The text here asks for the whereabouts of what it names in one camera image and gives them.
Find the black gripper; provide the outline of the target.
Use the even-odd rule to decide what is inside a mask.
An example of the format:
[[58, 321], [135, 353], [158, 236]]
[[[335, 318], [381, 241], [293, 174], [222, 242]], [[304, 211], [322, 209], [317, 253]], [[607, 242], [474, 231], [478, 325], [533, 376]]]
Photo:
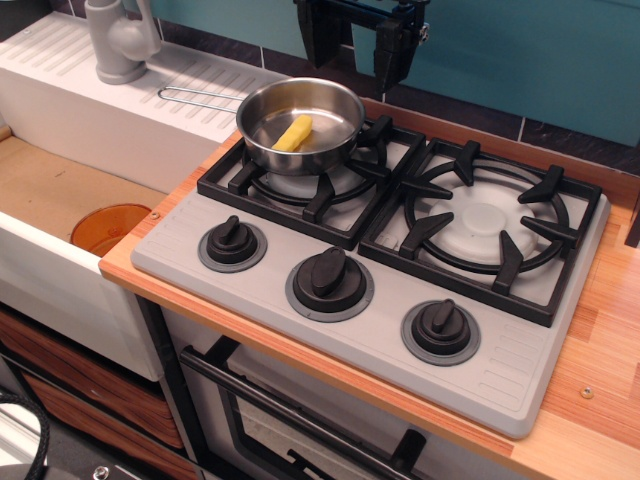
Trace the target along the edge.
[[308, 61], [320, 68], [340, 52], [347, 22], [376, 29], [374, 74], [376, 91], [386, 93], [411, 70], [416, 49], [429, 36], [425, 9], [429, 1], [397, 1], [386, 11], [360, 1], [297, 0], [298, 25]]

